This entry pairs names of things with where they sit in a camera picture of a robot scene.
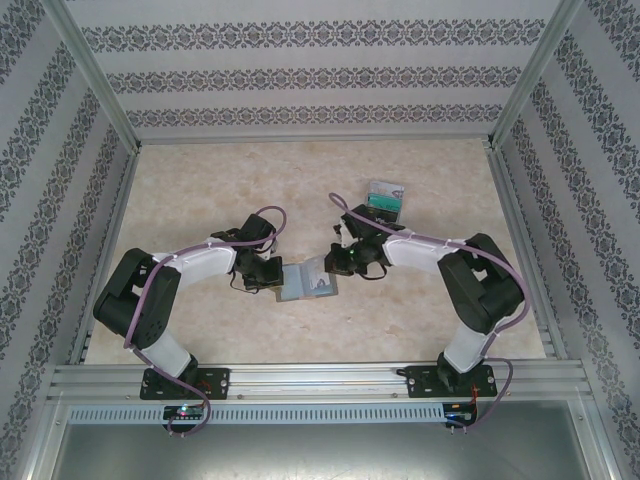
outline enclosure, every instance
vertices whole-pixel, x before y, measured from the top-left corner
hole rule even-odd
[[[639,7],[4,1],[1,478],[640,478]],[[417,232],[490,234],[529,287],[491,349],[514,366],[491,419],[448,432],[469,398],[396,374],[455,333],[438,276],[276,303],[225,275],[170,328],[228,395],[169,438],[180,402],[141,400],[144,366],[92,314],[125,251],[277,204],[302,262],[335,241],[327,194],[353,207],[372,180],[405,186]]]

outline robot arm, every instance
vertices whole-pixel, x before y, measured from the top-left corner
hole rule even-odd
[[[247,290],[282,285],[282,258],[271,257],[275,240],[252,247],[232,247],[225,242],[251,242],[275,232],[268,221],[252,214],[241,229],[212,234],[209,248],[185,253],[165,263],[151,283],[131,344],[153,365],[175,378],[192,383],[198,362],[167,329],[178,291],[214,275],[238,272]],[[149,254],[134,248],[125,253],[98,297],[94,317],[113,333],[126,338],[134,311],[153,268],[169,253]]]
[[[371,220],[375,218],[364,205],[353,211]],[[334,227],[341,243],[331,245],[331,252],[325,258],[326,271],[369,278],[367,266],[377,262],[385,272],[387,267],[404,265],[440,273],[462,321],[438,358],[438,377],[452,391],[473,377],[495,328],[509,320],[524,300],[523,293],[508,272],[485,258],[447,244],[413,239],[413,232],[399,225],[388,227],[398,235],[344,215],[340,225]],[[487,235],[477,234],[469,240],[451,243],[469,245],[506,262]]]

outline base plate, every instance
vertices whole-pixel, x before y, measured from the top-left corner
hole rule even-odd
[[[495,397],[498,394],[493,368],[489,365],[477,367],[477,373],[472,379],[450,392],[438,378],[438,367],[424,365],[410,365],[397,371],[398,375],[406,377],[409,398],[451,398],[471,397],[476,388],[478,397]]]
[[[226,400],[229,391],[228,368],[198,368],[193,385],[209,400]],[[142,400],[197,400],[200,397],[167,380],[152,368],[147,368],[140,386]]]

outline marble floor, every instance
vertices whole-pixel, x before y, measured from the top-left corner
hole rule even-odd
[[[481,231],[516,263],[481,141],[416,140],[145,146],[111,268],[130,248],[200,243],[271,204],[289,216],[284,263],[326,254],[342,213],[327,194],[356,206],[370,180],[406,187],[408,228],[444,238]],[[249,296],[212,277],[178,294],[169,327],[201,363],[373,362],[435,360],[459,322],[439,275],[394,267],[383,281],[338,277],[338,287],[337,296],[276,303],[270,291]],[[544,357],[533,316],[491,353]],[[86,362],[137,359],[96,322]]]

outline patterned wallpaper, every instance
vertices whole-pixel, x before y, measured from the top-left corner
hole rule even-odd
[[[638,32],[637,4],[585,2],[502,146],[622,478],[640,478]]]
[[[487,134],[558,0],[266,3],[67,5],[138,135],[166,141]]]
[[[9,479],[49,368],[69,360],[128,156],[40,3],[3,2],[0,15],[0,479]]]

